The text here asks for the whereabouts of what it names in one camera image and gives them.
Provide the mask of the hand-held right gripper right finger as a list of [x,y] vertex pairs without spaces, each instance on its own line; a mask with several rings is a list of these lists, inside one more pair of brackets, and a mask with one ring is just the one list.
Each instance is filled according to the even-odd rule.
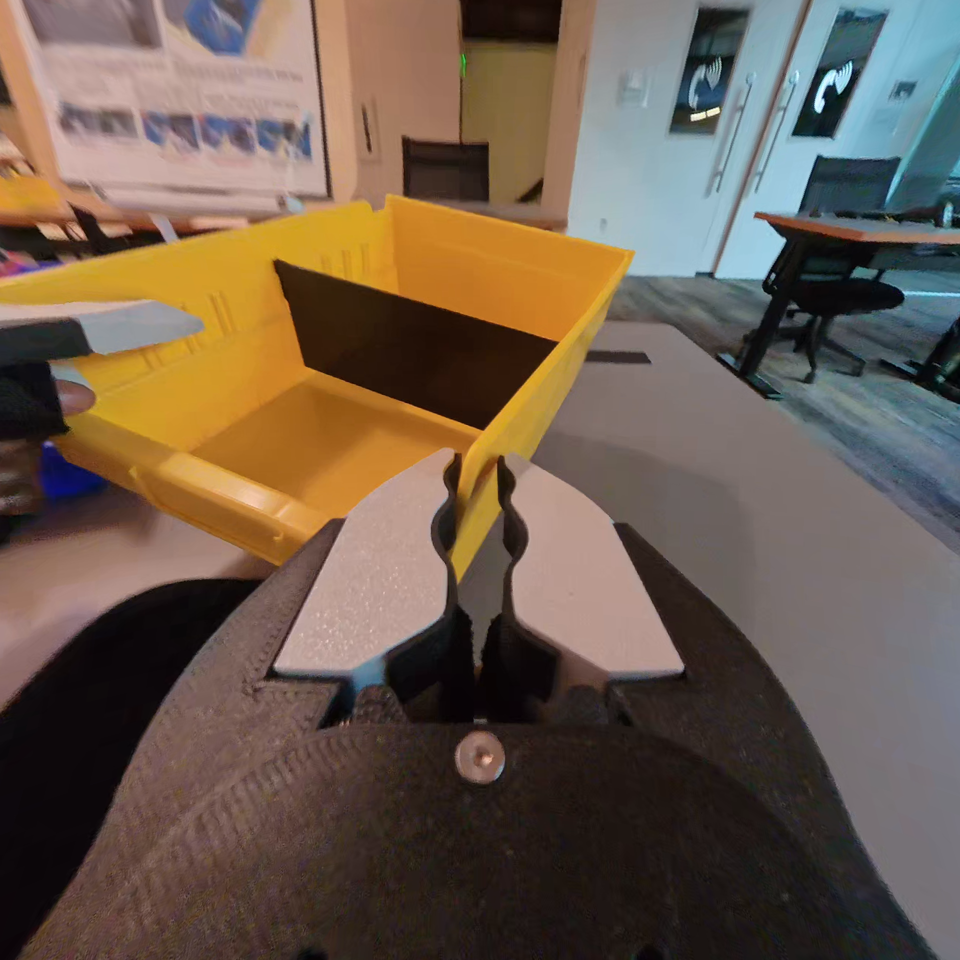
[[509,679],[525,695],[561,697],[681,677],[686,666],[606,511],[519,454],[500,459],[497,483]]

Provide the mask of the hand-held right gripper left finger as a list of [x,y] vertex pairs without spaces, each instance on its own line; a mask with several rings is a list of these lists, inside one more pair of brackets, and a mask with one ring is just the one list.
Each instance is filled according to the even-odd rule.
[[449,645],[460,455],[442,447],[375,488],[346,515],[271,672],[341,683],[350,694],[434,682]]

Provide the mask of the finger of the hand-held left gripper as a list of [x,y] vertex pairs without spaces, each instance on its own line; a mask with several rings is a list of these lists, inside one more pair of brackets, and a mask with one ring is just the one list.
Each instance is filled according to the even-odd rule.
[[204,331],[200,318],[148,299],[4,304],[1,360],[59,362],[92,354],[121,354]]

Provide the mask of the large yellow plastic bin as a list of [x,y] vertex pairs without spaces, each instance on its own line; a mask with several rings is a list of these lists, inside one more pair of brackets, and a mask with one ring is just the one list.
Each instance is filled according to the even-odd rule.
[[[390,196],[2,281],[2,305],[154,301],[200,318],[169,343],[76,360],[97,396],[64,458],[275,565],[385,481],[460,455],[462,576],[500,512],[497,464],[529,459],[634,253]],[[557,342],[484,430],[307,368],[273,262]]]

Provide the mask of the person's left hand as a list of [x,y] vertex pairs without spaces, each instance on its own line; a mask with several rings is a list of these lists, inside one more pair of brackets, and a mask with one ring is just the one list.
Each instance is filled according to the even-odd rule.
[[58,375],[48,362],[1,367],[1,441],[46,441],[68,431],[66,419],[96,402],[84,383]]

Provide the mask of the black bin divider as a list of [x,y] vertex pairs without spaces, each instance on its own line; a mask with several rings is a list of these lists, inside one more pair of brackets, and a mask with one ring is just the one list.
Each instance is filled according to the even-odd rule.
[[484,430],[557,342],[281,259],[304,366]]

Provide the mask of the black office chair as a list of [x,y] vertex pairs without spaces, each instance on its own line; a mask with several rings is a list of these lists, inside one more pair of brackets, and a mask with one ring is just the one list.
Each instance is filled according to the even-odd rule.
[[[811,169],[798,212],[810,216],[836,214],[847,201],[854,217],[880,210],[900,165],[899,157],[840,158],[819,155]],[[795,353],[804,353],[809,370],[803,383],[814,383],[822,350],[841,356],[853,365],[851,375],[862,377],[866,360],[831,337],[834,321],[902,306],[904,293],[882,281],[882,271],[873,278],[854,276],[858,262],[839,246],[819,246],[803,261],[798,278],[788,287],[786,316],[805,314],[804,325],[780,327],[775,339],[790,341]]]

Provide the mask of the wooden desk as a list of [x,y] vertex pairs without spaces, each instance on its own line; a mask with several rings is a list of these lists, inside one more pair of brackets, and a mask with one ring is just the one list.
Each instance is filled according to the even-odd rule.
[[836,246],[852,254],[858,263],[853,275],[872,279],[882,272],[882,282],[890,272],[948,274],[958,278],[958,228],[934,222],[910,221],[882,213],[772,214],[754,216],[765,222],[784,240],[784,246],[764,277],[761,289],[769,303],[758,326],[741,343],[736,355],[721,353],[717,359],[751,390],[766,401],[779,401],[782,392],[761,377],[762,362],[778,341],[781,327],[803,326],[806,314],[787,317],[794,309],[788,287],[797,279],[804,261],[815,248]]

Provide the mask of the white door with phone sign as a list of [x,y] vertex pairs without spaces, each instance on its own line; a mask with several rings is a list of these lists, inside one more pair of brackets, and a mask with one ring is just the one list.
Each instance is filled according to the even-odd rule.
[[902,160],[958,58],[957,1],[811,2],[711,273],[762,278],[815,162]]
[[[633,252],[630,273],[711,273],[805,2],[597,2],[568,233]],[[649,68],[645,109],[620,74]]]

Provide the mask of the wall poster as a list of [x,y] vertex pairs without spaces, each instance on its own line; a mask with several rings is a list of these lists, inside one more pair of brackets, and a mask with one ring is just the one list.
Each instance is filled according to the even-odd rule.
[[7,77],[64,185],[114,205],[332,199],[315,2],[2,2]]

